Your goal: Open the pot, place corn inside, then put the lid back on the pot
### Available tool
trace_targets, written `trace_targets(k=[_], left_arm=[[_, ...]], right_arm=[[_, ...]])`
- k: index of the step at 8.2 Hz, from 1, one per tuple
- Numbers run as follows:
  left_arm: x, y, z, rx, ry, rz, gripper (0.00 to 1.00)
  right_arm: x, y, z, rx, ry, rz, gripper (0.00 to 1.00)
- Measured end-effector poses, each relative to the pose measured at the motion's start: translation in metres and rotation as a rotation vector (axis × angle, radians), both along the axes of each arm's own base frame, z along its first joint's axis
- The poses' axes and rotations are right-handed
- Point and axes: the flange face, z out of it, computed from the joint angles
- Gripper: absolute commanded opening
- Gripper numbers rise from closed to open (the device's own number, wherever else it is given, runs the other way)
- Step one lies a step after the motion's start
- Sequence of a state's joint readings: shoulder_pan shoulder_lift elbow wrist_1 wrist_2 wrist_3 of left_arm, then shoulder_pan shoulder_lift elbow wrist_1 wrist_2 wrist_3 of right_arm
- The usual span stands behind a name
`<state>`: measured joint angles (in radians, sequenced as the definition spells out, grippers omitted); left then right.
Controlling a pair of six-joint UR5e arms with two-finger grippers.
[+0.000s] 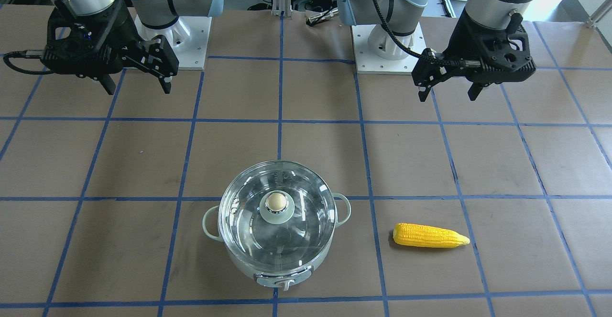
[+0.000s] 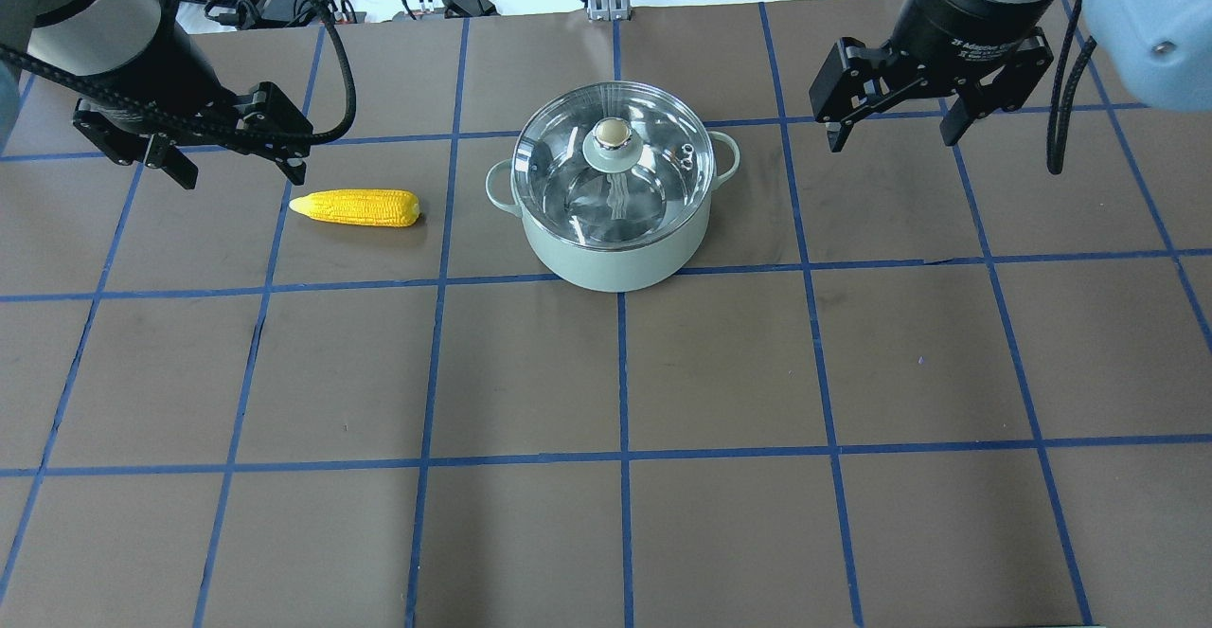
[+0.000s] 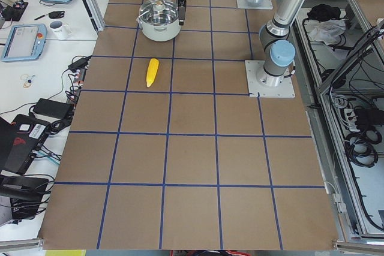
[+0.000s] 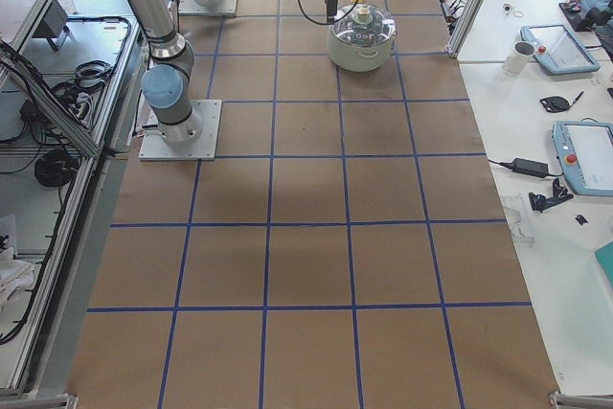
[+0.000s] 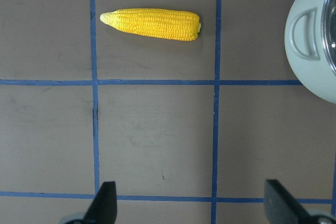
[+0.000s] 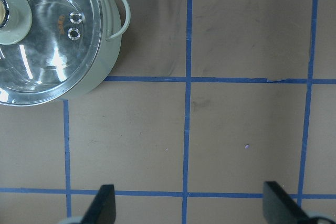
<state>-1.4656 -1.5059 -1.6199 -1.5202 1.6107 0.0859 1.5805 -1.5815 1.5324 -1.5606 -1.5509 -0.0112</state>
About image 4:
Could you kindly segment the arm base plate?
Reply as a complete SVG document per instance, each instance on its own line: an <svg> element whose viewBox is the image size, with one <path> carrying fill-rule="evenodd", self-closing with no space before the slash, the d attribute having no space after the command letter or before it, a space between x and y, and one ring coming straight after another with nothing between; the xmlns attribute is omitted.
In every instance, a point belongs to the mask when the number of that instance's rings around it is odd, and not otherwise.
<svg viewBox="0 0 613 409"><path fill-rule="evenodd" d="M180 0L179 14L184 16L235 17L238 0Z"/></svg>
<svg viewBox="0 0 613 409"><path fill-rule="evenodd" d="M191 100L191 116L180 125L160 124L153 111L140 147L143 161L214 160L222 100Z"/></svg>

